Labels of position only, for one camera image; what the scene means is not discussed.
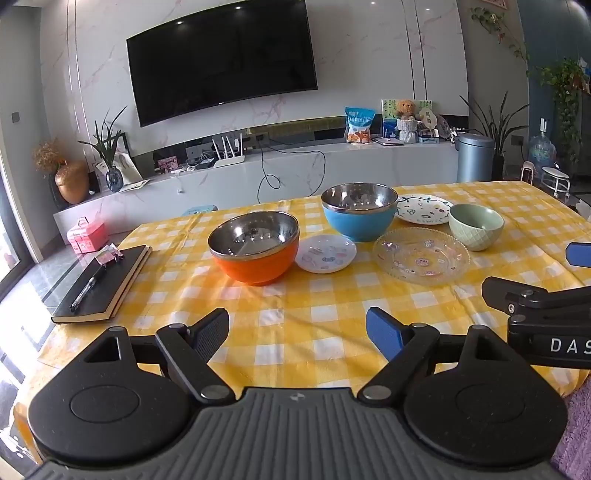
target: black tv screen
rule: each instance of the black tv screen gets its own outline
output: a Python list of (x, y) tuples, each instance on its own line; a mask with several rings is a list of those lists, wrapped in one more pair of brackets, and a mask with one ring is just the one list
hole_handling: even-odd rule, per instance
[(159, 25), (127, 40), (142, 127), (265, 95), (315, 90), (303, 0), (247, 0)]

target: tile floor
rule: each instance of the tile floor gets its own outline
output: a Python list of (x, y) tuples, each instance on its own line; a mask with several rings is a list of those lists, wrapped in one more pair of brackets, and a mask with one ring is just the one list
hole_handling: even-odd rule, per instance
[[(111, 237), (118, 245), (127, 233)], [(12, 406), (53, 329), (51, 314), (96, 254), (64, 246), (35, 265), (0, 302), (0, 456), (25, 475), (35, 467), (13, 425)]]

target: blue gripper pad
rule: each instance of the blue gripper pad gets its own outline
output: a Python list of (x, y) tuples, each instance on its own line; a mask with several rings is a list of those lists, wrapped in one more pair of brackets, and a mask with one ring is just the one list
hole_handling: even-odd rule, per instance
[(573, 267), (591, 267), (591, 244), (578, 242), (568, 244), (566, 261)]
[(404, 348), (397, 323), (397, 320), (377, 307), (371, 307), (365, 316), (368, 337), (388, 362)]

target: pink box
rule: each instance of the pink box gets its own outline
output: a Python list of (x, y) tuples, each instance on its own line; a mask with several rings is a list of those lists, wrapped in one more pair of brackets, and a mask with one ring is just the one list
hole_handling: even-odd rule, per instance
[(86, 217), (78, 219), (78, 223), (68, 230), (68, 241), (74, 253), (88, 254), (103, 248), (108, 240), (107, 230), (103, 222), (88, 223)]

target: snack bag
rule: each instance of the snack bag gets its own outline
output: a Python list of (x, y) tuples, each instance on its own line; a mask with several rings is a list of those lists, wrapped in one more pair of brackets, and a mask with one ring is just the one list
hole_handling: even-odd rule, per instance
[(345, 108), (347, 114), (347, 142), (349, 143), (370, 143), (371, 136), (369, 127), (374, 121), (375, 111), (368, 108)]

